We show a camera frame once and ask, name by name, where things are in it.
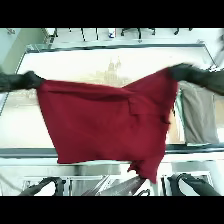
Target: gray fabric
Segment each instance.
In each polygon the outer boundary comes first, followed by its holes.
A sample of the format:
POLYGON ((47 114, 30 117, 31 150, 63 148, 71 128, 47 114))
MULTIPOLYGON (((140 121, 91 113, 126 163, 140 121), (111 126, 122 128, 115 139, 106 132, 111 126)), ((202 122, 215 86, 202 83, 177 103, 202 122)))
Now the gray fabric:
POLYGON ((186 143, 219 143, 214 94, 194 84, 180 82, 186 143))

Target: red shirt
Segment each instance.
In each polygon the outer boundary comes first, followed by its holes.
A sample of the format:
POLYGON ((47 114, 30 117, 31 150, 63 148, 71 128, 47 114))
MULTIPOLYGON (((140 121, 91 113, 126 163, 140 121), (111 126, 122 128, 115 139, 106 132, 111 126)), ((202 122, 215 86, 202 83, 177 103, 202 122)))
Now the red shirt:
POLYGON ((132 161, 153 183, 176 92, 168 68, 123 88, 46 80, 37 89, 58 163, 132 161))

